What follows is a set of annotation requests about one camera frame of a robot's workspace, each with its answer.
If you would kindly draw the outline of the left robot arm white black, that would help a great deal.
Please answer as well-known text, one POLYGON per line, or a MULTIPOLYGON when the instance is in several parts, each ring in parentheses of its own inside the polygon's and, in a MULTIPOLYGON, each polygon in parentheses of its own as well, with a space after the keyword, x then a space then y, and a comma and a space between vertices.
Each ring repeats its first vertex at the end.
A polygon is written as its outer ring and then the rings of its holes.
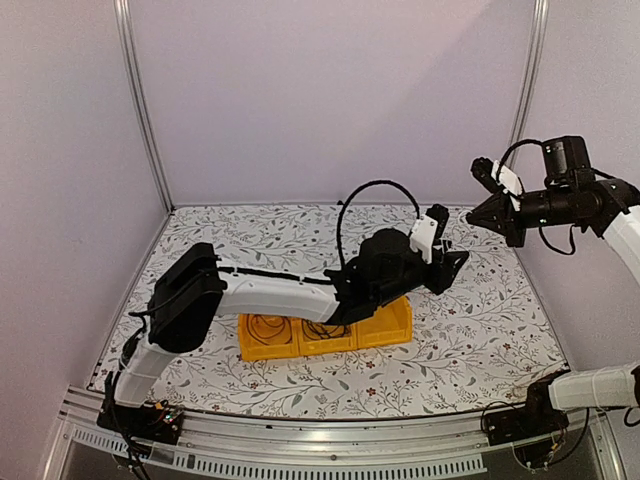
POLYGON ((198 349, 213 319, 229 314, 300 318, 349 326, 419 287, 439 295, 469 258, 437 240, 423 252, 405 233, 382 229, 338 270, 309 277, 290 272, 221 266, 210 243, 196 243, 156 281, 145 310, 148 322, 123 348, 118 369, 105 380, 114 399, 111 419, 128 434, 148 426, 143 402, 173 359, 198 349))

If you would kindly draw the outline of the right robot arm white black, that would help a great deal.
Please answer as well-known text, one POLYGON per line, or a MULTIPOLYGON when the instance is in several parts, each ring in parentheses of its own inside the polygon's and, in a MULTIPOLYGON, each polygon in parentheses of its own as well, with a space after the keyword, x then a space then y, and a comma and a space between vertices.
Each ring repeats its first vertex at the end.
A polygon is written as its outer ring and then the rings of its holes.
MULTIPOLYGON (((618 255, 633 275, 639 274, 639 191, 592 167, 580 136, 536 141, 546 176, 541 190, 527 191, 504 159, 473 160, 473 177, 490 197, 467 214, 469 224, 504 237, 520 248, 526 233, 566 225, 592 231, 618 255)), ((587 371, 561 371, 532 383, 517 427, 537 436, 556 414, 578 408, 636 408, 639 405, 639 364, 587 371)))

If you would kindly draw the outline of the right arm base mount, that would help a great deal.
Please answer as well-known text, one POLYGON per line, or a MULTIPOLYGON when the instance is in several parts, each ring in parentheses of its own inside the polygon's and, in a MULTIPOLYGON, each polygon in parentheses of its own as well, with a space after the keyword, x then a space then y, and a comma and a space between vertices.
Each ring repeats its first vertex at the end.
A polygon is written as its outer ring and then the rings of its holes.
POLYGON ((562 411, 504 401, 491 402, 480 417, 480 429, 491 446, 559 432, 568 426, 568 416, 562 411))

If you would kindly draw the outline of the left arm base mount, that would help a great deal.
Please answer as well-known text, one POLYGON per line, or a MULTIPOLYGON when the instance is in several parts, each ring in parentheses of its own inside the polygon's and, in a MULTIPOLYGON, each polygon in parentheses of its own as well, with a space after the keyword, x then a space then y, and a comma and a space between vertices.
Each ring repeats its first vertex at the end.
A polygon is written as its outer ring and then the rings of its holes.
POLYGON ((167 400, 127 407, 115 400, 119 372, 110 372, 105 380, 105 396, 97 417, 97 426, 120 434, 126 440, 143 439, 176 445, 182 432, 185 409, 167 400))

